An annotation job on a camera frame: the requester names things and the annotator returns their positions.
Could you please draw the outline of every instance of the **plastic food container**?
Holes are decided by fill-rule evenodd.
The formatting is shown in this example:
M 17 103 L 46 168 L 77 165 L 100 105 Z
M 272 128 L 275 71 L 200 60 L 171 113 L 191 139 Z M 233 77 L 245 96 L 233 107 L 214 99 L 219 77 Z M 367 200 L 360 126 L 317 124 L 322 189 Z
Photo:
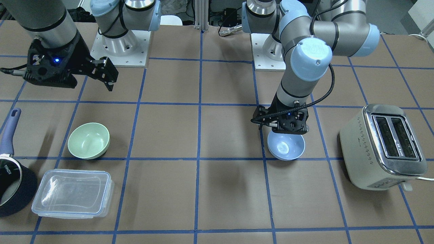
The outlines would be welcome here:
M 53 169 L 47 171 L 32 203 L 42 217 L 84 219 L 104 217 L 114 184 L 105 171 Z

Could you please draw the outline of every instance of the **light blue joint cover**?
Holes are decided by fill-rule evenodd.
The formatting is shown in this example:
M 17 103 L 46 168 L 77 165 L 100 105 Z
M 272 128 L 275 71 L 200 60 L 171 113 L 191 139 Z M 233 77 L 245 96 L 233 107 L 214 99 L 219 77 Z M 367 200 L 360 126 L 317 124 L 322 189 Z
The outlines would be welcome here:
M 90 9 L 95 17 L 103 16 L 110 12 L 119 3 L 119 0 L 91 0 Z
M 307 37 L 299 41 L 291 55 L 291 68 L 302 80 L 319 80 L 332 60 L 332 49 L 325 41 Z
M 149 31 L 157 31 L 160 28 L 161 22 L 161 3 L 160 0 L 156 0 L 154 7 L 154 15 L 152 16 L 151 24 L 149 25 Z
M 283 29 L 293 20 L 301 16 L 309 16 L 306 7 L 297 0 L 282 0 L 280 10 L 285 15 L 279 23 L 279 36 L 282 35 Z
M 369 33 L 366 37 L 365 42 L 360 47 L 360 49 L 354 53 L 352 57 L 364 57 L 371 54 L 378 45 L 378 42 L 380 40 L 380 31 L 378 30 L 378 27 L 373 24 L 369 24 Z
M 246 2 L 243 3 L 243 7 L 241 8 L 241 24 L 243 25 L 243 31 L 245 33 L 252 33 L 249 26 L 249 20 L 247 19 L 247 9 Z

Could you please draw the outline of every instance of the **purple pan handle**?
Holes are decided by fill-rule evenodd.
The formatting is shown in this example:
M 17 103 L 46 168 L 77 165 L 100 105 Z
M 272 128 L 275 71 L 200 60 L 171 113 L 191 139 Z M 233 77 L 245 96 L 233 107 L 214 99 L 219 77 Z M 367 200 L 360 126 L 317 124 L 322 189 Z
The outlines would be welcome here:
M 6 126 L 0 143 L 0 154 L 13 155 L 13 143 L 12 138 L 15 133 L 16 125 L 20 119 L 21 109 L 14 108 L 7 117 Z

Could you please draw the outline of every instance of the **saucepan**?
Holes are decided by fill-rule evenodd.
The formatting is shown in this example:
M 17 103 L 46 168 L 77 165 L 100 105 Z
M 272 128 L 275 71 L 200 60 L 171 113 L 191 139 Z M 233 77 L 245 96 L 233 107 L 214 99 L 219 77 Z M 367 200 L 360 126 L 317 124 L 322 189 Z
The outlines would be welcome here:
M 0 143 L 0 217 L 25 208 L 36 193 L 35 173 L 13 158 L 13 135 L 21 109 L 12 109 Z

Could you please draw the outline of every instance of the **toaster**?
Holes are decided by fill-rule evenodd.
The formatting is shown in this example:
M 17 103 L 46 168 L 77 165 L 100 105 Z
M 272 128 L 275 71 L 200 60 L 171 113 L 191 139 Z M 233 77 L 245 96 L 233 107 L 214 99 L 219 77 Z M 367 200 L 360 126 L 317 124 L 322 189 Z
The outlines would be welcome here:
M 381 191 L 427 172 L 427 162 L 410 121 L 402 109 L 369 104 L 340 131 L 341 147 L 351 182 Z

